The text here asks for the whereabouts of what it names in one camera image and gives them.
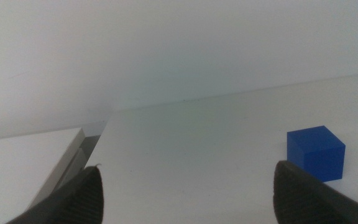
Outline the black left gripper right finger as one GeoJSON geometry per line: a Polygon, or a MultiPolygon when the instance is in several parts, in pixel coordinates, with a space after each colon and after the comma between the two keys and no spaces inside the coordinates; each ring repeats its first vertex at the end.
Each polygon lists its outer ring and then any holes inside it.
{"type": "Polygon", "coordinates": [[[279,223],[358,224],[358,202],[289,161],[275,167],[273,209],[279,223]]]}

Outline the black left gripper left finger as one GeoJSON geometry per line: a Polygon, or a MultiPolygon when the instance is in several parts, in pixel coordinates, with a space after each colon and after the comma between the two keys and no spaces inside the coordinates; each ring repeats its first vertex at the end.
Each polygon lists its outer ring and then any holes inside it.
{"type": "Polygon", "coordinates": [[[98,167],[87,167],[9,224],[101,224],[104,195],[98,167]]]}

